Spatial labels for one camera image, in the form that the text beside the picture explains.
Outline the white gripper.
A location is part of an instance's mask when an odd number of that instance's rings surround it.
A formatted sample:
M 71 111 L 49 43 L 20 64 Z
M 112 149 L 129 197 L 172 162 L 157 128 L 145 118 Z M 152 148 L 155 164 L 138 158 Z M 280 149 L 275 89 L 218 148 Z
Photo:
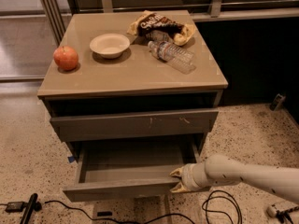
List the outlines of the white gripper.
M 209 186 L 209 180 L 203 163 L 186 164 L 172 171 L 170 176 L 181 178 L 181 182 L 178 182 L 170 189 L 172 193 L 199 191 Z

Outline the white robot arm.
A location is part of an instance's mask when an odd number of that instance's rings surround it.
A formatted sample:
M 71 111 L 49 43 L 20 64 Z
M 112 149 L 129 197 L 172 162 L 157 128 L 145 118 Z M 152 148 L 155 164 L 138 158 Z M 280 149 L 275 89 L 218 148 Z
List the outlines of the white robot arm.
M 223 155 L 212 155 L 201 163 L 188 163 L 170 173 L 178 183 L 172 193 L 198 192 L 212 186 L 240 182 L 299 204 L 299 169 L 245 164 Z

